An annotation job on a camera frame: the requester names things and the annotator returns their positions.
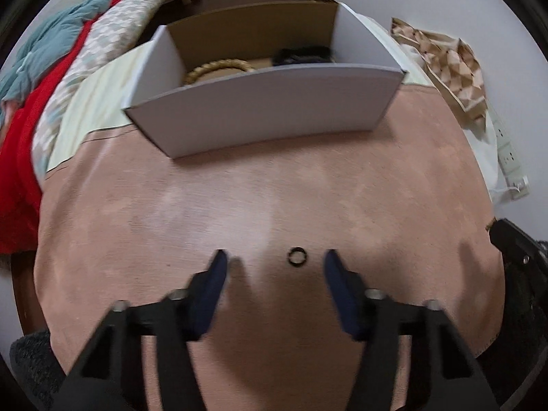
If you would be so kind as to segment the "white power strip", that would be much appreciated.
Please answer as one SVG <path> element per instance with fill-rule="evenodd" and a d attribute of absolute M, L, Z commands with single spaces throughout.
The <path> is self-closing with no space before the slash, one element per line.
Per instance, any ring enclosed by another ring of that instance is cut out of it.
<path fill-rule="evenodd" d="M 508 194 L 511 200 L 522 199 L 530 193 L 530 182 L 521 165 L 521 159 L 514 149 L 511 137 L 505 123 L 494 108 L 488 110 L 497 141 L 497 157 L 501 174 L 505 179 L 505 188 L 497 188 L 496 192 Z"/>

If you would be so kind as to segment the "dark fluffy chair cushion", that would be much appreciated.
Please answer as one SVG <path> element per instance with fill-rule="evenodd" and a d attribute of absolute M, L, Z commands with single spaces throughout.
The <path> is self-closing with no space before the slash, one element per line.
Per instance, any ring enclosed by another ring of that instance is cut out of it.
<path fill-rule="evenodd" d="M 23 336 L 10 346 L 15 379 L 38 410 L 50 410 L 66 374 L 50 343 L 48 329 Z"/>

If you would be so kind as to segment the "pink striped table cloth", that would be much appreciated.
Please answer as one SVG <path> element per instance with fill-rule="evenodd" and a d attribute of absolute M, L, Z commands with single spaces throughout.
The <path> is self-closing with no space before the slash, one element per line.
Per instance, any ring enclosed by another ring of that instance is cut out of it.
<path fill-rule="evenodd" d="M 211 410 L 341 410 L 361 347 L 341 330 L 326 250 L 394 300 L 438 300 L 474 354 L 501 328 L 503 269 L 473 151 L 432 85 L 404 84 L 371 133 L 172 161 L 122 111 L 141 46 L 85 78 L 43 182 L 34 282 L 72 368 L 118 300 L 158 301 L 231 257 L 191 352 Z"/>

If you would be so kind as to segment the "red bed sheet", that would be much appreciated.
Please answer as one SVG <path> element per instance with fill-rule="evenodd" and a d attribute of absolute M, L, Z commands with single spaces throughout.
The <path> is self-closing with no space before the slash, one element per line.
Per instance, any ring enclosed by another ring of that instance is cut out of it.
<path fill-rule="evenodd" d="M 111 0 L 109 9 L 120 1 Z M 37 248 L 43 190 L 32 164 L 35 128 L 101 15 L 85 23 L 70 53 L 47 72 L 25 101 L 1 101 L 1 253 L 4 255 Z"/>

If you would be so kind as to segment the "brown patterned scarf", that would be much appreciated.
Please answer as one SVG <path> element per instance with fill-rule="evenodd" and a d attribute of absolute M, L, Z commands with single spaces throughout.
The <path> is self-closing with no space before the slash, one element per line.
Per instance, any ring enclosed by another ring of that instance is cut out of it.
<path fill-rule="evenodd" d="M 460 124 L 485 124 L 488 102 L 483 72 L 468 43 L 417 29 L 399 18 L 392 19 L 391 36 L 418 54 L 421 67 Z"/>

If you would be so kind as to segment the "black wristband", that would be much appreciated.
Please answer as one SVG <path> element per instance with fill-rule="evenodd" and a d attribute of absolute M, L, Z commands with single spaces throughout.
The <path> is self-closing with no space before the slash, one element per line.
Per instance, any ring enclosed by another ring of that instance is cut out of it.
<path fill-rule="evenodd" d="M 330 63 L 332 52 L 329 47 L 309 46 L 296 48 L 283 48 L 272 58 L 272 65 L 290 66 L 298 64 Z"/>

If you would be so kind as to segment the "white cardboard box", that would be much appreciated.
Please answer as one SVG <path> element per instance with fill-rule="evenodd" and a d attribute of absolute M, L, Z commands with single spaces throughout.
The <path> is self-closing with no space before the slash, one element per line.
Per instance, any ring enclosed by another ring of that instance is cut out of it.
<path fill-rule="evenodd" d="M 330 63 L 272 65 L 323 46 Z M 370 131 L 404 69 L 347 5 L 241 5 L 159 27 L 123 110 L 166 156 L 274 139 Z"/>

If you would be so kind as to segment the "blue quilt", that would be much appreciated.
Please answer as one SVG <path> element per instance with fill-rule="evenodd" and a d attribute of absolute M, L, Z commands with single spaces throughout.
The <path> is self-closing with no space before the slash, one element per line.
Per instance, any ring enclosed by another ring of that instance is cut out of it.
<path fill-rule="evenodd" d="M 64 0 L 18 48 L 1 78 L 1 101 L 25 101 L 47 72 L 70 53 L 85 23 L 110 6 L 111 0 Z"/>

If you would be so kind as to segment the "checkered mattress cover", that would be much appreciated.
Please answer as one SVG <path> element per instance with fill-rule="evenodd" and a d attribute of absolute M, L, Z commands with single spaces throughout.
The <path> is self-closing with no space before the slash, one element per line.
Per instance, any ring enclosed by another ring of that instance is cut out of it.
<path fill-rule="evenodd" d="M 39 185 L 46 178 L 62 118 L 79 86 L 93 72 L 134 46 L 163 1 L 121 0 L 93 23 L 83 48 L 54 90 L 35 128 L 32 164 Z"/>

